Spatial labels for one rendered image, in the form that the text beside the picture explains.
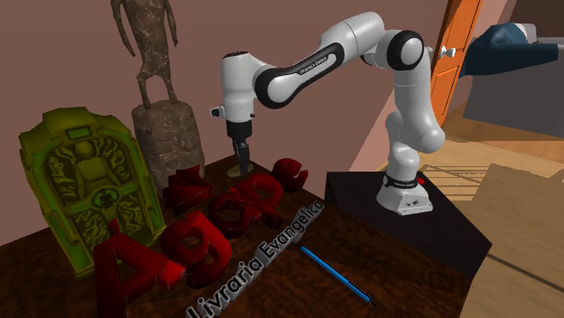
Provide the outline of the red letter sign grey lettering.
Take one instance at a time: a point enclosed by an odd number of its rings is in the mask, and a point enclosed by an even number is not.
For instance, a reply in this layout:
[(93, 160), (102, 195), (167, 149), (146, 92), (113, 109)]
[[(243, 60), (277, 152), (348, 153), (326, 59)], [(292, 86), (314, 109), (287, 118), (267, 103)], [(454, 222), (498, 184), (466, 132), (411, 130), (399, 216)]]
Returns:
[(94, 248), (98, 318), (127, 318), (127, 306), (154, 285), (170, 289), (180, 280), (194, 289), (210, 285), (230, 261), (230, 241), (257, 220), (281, 231), (275, 240), (281, 248), (300, 240), (323, 204), (302, 209), (289, 224), (276, 208), (282, 195), (301, 190), (307, 177), (301, 163), (282, 158), (271, 173), (252, 174), (214, 196), (212, 184), (201, 178), (198, 167), (170, 176), (164, 189), (166, 207), (182, 212), (208, 200), (208, 211), (197, 210), (167, 226), (159, 252), (122, 234), (112, 220), (108, 239)]

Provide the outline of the dark brown wooden table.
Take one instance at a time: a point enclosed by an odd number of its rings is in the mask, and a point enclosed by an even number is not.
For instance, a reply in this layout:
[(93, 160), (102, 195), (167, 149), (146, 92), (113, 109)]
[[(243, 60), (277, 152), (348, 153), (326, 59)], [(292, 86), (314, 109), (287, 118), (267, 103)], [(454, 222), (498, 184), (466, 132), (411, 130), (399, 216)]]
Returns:
[[(459, 318), (469, 287), (467, 277), (326, 203), (218, 318)], [(77, 279), (52, 232), (40, 230), (0, 247), (0, 318), (98, 318), (95, 280)]]

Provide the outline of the tan round disc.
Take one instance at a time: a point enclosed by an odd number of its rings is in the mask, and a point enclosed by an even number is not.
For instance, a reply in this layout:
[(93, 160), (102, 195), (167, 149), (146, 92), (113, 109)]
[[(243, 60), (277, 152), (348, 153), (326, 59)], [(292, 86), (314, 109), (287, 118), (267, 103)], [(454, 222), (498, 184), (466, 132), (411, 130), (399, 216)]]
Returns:
[(232, 166), (228, 171), (227, 171), (227, 175), (230, 178), (237, 178), (240, 177), (242, 175), (245, 175), (247, 173), (250, 173), (253, 170), (254, 166), (253, 164), (248, 164), (247, 165), (247, 170), (243, 173), (241, 171), (241, 166), (239, 164), (236, 164), (235, 166)]

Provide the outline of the grey bed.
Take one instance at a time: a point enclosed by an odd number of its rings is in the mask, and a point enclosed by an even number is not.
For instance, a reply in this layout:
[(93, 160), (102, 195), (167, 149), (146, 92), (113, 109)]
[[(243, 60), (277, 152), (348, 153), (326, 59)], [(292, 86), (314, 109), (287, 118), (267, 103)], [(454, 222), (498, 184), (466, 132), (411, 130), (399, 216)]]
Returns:
[(470, 76), (464, 117), (564, 138), (564, 36), (538, 37), (560, 45), (556, 61), (495, 75)]

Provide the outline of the blue pen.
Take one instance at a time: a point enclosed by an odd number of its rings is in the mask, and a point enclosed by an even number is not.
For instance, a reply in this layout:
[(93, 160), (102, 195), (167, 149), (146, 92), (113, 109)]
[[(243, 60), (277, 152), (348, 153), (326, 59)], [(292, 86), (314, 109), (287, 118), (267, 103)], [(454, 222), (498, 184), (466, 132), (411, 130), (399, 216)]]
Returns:
[(361, 290), (361, 288), (359, 286), (357, 286), (356, 284), (354, 284), (352, 281), (348, 280), (346, 277), (344, 277), (341, 273), (339, 273), (338, 271), (336, 271), (334, 268), (332, 268), (331, 266), (329, 266), (326, 262), (324, 262), (319, 256), (317, 256), (315, 253), (313, 253), (311, 250), (309, 250), (308, 248), (306, 248), (305, 246), (301, 246), (300, 250), (302, 252), (304, 252), (308, 257), (310, 257), (314, 262), (316, 262), (317, 265), (319, 265), (320, 267), (322, 267), (325, 271), (327, 271), (331, 276), (333, 276), (335, 279), (337, 279), (340, 283), (342, 283), (343, 285), (345, 285), (348, 289), (350, 289), (352, 292), (354, 292), (357, 296), (359, 296), (365, 303), (372, 305), (373, 307), (377, 308), (378, 305), (376, 305), (376, 303), (373, 302), (372, 298), (363, 290)]

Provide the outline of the orange door white knob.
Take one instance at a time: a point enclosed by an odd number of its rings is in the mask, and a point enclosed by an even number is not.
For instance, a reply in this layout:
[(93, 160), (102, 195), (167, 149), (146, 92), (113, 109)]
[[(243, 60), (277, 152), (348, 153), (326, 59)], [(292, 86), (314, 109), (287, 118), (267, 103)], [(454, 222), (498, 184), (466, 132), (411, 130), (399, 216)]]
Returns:
[(442, 124), (454, 94), (483, 0), (448, 0), (432, 62), (431, 102)]

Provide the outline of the black robot stand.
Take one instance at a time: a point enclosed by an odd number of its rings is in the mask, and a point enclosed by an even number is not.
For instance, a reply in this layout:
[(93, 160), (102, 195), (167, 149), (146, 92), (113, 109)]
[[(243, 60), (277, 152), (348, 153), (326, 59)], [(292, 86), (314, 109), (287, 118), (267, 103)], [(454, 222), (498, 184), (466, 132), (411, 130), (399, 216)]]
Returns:
[(454, 269), (475, 277), (492, 243), (422, 172), (418, 178), (431, 212), (400, 216), (381, 207), (376, 195), (383, 172), (329, 172), (324, 199), (376, 229)]

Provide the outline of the dark blue pillow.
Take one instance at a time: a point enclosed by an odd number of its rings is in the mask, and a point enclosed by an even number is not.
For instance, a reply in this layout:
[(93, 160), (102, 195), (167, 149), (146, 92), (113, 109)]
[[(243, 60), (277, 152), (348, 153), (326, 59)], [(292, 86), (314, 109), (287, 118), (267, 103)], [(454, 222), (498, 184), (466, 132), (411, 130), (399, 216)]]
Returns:
[(468, 47), (459, 78), (495, 75), (529, 68), (559, 58), (560, 45), (539, 42), (533, 23), (490, 26)]

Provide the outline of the green carved plaque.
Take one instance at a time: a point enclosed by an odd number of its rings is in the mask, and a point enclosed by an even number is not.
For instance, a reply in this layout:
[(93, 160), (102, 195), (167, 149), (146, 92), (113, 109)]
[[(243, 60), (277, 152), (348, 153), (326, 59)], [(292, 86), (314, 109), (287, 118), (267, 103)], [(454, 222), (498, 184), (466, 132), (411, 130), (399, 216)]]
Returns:
[(138, 143), (117, 118), (56, 108), (19, 142), (26, 179), (76, 278), (93, 273), (93, 249), (111, 221), (145, 246), (165, 229)]

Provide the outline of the brown stone figure statue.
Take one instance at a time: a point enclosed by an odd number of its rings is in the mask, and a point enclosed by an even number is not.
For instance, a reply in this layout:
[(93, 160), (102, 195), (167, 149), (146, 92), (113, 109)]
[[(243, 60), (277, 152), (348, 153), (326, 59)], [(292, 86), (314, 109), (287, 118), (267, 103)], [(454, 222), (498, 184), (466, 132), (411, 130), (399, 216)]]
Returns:
[(136, 75), (142, 104), (132, 110), (136, 138), (159, 195), (176, 171), (204, 165), (192, 107), (174, 91), (167, 37), (177, 44), (169, 0), (110, 0), (121, 41), (139, 53)]

